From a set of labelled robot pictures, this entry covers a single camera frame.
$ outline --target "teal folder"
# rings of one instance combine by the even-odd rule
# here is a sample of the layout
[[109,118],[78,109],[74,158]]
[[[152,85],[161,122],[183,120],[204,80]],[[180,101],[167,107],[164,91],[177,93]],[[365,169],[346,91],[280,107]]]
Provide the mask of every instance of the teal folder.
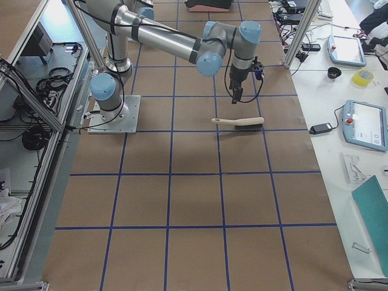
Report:
[[388,276],[388,202],[376,176],[369,178],[352,192],[370,239],[380,261],[381,270]]

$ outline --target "person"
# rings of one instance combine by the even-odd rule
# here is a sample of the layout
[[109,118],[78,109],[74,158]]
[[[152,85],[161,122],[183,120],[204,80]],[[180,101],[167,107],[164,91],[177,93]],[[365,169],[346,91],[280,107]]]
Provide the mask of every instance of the person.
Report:
[[364,52],[375,52],[384,69],[388,66],[388,3],[375,9],[360,22],[360,27],[367,35],[362,43]]

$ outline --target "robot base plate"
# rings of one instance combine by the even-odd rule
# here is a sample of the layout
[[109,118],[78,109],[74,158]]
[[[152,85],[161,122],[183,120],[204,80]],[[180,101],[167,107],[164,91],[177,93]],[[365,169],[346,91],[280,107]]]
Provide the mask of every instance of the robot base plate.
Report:
[[[138,125],[138,116],[140,108],[140,95],[125,95],[124,102],[129,108],[129,114],[123,118],[120,122],[110,122],[107,124],[92,127],[87,131],[90,134],[111,134],[111,133],[136,133],[136,127]],[[93,110],[99,110],[97,102]],[[105,120],[101,118],[101,115],[92,115],[90,118],[89,126],[98,125],[104,123]]]

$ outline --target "blue joint cap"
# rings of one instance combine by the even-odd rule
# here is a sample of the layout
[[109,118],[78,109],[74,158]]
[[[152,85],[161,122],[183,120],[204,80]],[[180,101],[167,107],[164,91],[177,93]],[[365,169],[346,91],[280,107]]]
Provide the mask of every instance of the blue joint cap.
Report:
[[108,100],[116,90],[115,79],[108,73],[101,73],[94,76],[90,81],[90,90],[96,100]]
[[208,21],[205,24],[204,28],[204,39],[209,38],[210,31],[212,30],[213,26],[217,24],[217,21]]
[[243,21],[238,28],[240,35],[251,44],[258,44],[261,37],[261,25],[256,21]]
[[155,12],[151,7],[143,7],[140,9],[138,15],[143,15],[146,18],[153,20],[155,18]]
[[221,65],[222,57],[216,53],[205,53],[196,62],[197,70],[206,77],[217,74]]

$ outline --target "brush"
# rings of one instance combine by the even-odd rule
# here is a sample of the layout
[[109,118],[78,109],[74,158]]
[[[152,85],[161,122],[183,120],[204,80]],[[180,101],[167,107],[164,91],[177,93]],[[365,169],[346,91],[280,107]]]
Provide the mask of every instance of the brush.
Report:
[[264,123],[263,117],[252,117],[242,119],[221,119],[212,118],[212,123],[234,125],[236,129],[251,129],[253,127],[262,127]]

